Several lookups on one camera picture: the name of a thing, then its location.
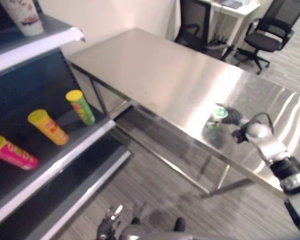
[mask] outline gray carpet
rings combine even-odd
[[[260,75],[300,93],[300,19],[295,35],[282,50],[260,53],[271,61]],[[243,69],[256,72],[254,64]],[[222,163],[182,139],[148,122],[135,111],[123,115],[120,124],[146,140],[163,156],[181,165],[198,181],[212,187],[220,176]],[[201,192],[171,171],[135,142],[113,133],[134,153],[129,161],[55,236],[55,240],[92,240],[97,225],[110,205],[123,204],[121,225],[140,217],[149,232],[171,230],[177,217],[187,221],[187,231],[223,235],[239,240],[292,239],[298,235],[283,202],[260,186],[252,185],[214,196],[201,198]],[[242,176],[231,171],[228,182]]]

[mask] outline paper cup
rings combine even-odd
[[[0,0],[0,4],[23,35],[35,36],[43,33],[42,22],[33,0]]]

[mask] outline white wall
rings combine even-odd
[[[165,37],[175,0],[39,0],[45,14],[80,28],[86,43],[62,48],[68,56],[138,27]]]

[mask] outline office chair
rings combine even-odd
[[[237,49],[237,54],[246,56],[245,59],[239,61],[236,66],[241,63],[254,60],[260,74],[263,68],[260,61],[266,62],[266,68],[270,62],[260,56],[260,50],[266,52],[274,52],[282,50],[294,34],[293,25],[300,17],[300,0],[274,0],[263,18],[257,18],[250,23],[245,34],[244,41],[254,47],[254,52],[250,52],[241,48]]]
[[[225,61],[232,51],[227,44],[209,45],[211,4],[202,0],[180,0],[181,27],[174,42]]]

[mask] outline chair armrest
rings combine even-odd
[[[196,28],[195,32],[194,32],[194,35],[196,36],[197,33],[199,32],[200,30],[200,26],[196,23],[193,23],[193,24],[187,24],[187,25],[184,25],[182,26],[183,29],[192,29],[192,28]]]
[[[250,24],[249,24],[249,27],[248,27],[248,29],[247,29],[247,31],[246,31],[246,33],[245,33],[245,35],[246,36],[248,36],[249,34],[250,34],[250,31],[253,29],[256,29],[256,27],[257,27],[257,25],[258,25],[258,23],[259,23],[259,20],[260,20],[261,18],[256,18],[256,19],[254,19]]]
[[[221,44],[221,45],[216,45],[216,46],[205,46],[204,48],[208,49],[208,50],[221,50],[221,49],[231,48],[231,46],[228,44]]]
[[[282,41],[281,47],[279,48],[279,50],[283,49],[285,47],[285,45],[287,44],[287,42],[289,42],[289,40],[292,38],[292,36],[295,34],[295,31],[291,30],[286,37],[284,38],[284,40]]]

